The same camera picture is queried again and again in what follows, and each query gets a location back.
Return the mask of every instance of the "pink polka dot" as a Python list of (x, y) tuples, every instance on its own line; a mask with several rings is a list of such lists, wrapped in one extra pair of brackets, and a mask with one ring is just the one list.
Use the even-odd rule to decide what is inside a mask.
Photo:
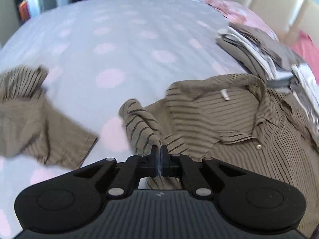
[(197, 21), (197, 23), (203, 27), (210, 28), (210, 26), (207, 23), (204, 23), (202, 21)]
[(99, 55), (109, 53), (115, 49), (115, 46), (112, 43), (102, 43), (97, 45), (93, 52)]
[(59, 37), (68, 37), (71, 34), (71, 30), (70, 29), (64, 29), (59, 33)]
[(189, 41), (189, 44), (193, 46), (194, 48), (202, 48), (202, 45), (198, 42), (197, 39), (193, 38)]
[(9, 222), (2, 209), (0, 209), (0, 235), (5, 237), (9, 237), (11, 235)]
[(113, 117), (103, 125), (100, 138), (104, 146), (113, 152), (122, 152), (130, 148), (123, 121), (119, 117)]
[(127, 11), (127, 12), (124, 12), (126, 15), (136, 15), (138, 14), (136, 11)]
[(180, 24), (177, 24), (177, 25), (175, 25), (174, 27), (175, 27), (175, 29), (177, 29), (177, 30), (186, 30), (185, 27), (184, 27), (183, 25), (180, 25)]
[(54, 67), (54, 68), (50, 69), (47, 77), (44, 80), (44, 83), (51, 84), (62, 73), (63, 73), (63, 69), (61, 67)]
[(53, 47), (52, 49), (52, 55), (60, 55), (62, 54), (67, 48), (69, 44), (67, 43), (60, 43)]
[(104, 35), (104, 34), (108, 34), (111, 31), (110, 28), (108, 27), (103, 27), (103, 28), (98, 28), (95, 31), (93, 31), (94, 35)]
[(114, 88), (125, 80), (125, 74), (121, 69), (107, 69), (98, 74), (95, 83), (100, 88)]
[(144, 38), (149, 38), (149, 39), (154, 39), (154, 38), (158, 37), (158, 35), (155, 32), (152, 32), (152, 31), (142, 31), (140, 33), (140, 36), (144, 37)]
[(162, 63), (173, 63), (176, 61), (176, 56), (165, 50), (155, 50), (152, 52), (152, 56)]
[(30, 185), (39, 183), (39, 182), (44, 182), (46, 180), (52, 179), (56, 177), (54, 173), (44, 167), (40, 167), (39, 169), (36, 169), (31, 178), (30, 178)]
[(223, 74), (228, 74), (229, 70), (226, 67), (223, 67), (220, 63), (215, 62), (212, 65), (212, 68), (214, 69), (214, 71), (216, 71), (217, 75), (223, 75)]
[(3, 170), (4, 157), (0, 156), (0, 171)]
[(94, 21), (99, 23), (99, 22), (103, 22), (105, 20), (108, 20), (109, 18), (110, 18), (109, 16), (101, 16), (101, 17), (95, 18)]
[(134, 19), (134, 20), (131, 20), (130, 22), (134, 24), (138, 24), (138, 25), (146, 24), (146, 21), (141, 19)]

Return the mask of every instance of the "brown striped shirt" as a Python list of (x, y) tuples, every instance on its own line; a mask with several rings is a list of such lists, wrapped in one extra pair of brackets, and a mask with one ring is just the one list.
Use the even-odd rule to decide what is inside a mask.
[(23, 153), (75, 169), (97, 136), (52, 107), (41, 88), (47, 74), (43, 67), (24, 66), (0, 74), (0, 155)]
[[(120, 115), (135, 153), (166, 144), (170, 153), (195, 161), (211, 156), (289, 183), (307, 201), (300, 231), (310, 236), (319, 223), (318, 143), (292, 94), (267, 89), (250, 74), (230, 74), (173, 83), (164, 99), (146, 108), (128, 100)], [(148, 185), (180, 188), (174, 178), (158, 177)]]

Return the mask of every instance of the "light blue bedsheet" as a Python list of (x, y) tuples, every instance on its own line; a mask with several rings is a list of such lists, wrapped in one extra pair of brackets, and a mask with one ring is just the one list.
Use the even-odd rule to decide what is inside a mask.
[[(45, 12), (25, 23), (0, 51), (0, 71), (46, 66), (47, 95), (79, 124), (100, 134), (85, 165), (131, 155), (120, 106), (146, 106), (178, 80), (245, 72), (216, 45), (228, 20), (202, 0), (88, 0)], [(31, 184), (63, 174), (35, 159), (0, 158), (0, 237), (21, 227), (13, 204)]]

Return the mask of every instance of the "beige headboard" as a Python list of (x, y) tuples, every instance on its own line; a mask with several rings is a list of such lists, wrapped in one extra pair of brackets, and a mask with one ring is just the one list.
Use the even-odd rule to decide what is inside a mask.
[(0, 49), (20, 27), (14, 0), (0, 0)]
[(310, 0), (232, 0), (255, 12), (277, 34), (292, 44), (303, 30), (319, 46), (319, 5)]

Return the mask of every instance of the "pillowcase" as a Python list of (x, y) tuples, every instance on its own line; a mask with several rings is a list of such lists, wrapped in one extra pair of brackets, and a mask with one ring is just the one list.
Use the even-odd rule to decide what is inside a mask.
[(279, 41), (275, 32), (257, 14), (247, 7), (234, 1), (205, 0), (205, 2), (218, 10), (229, 19), (230, 22), (244, 24), (252, 28), (259, 28), (266, 32), (273, 40)]
[(310, 66), (316, 82), (319, 83), (319, 48), (314, 45), (310, 36), (301, 30), (296, 43), (290, 48)]

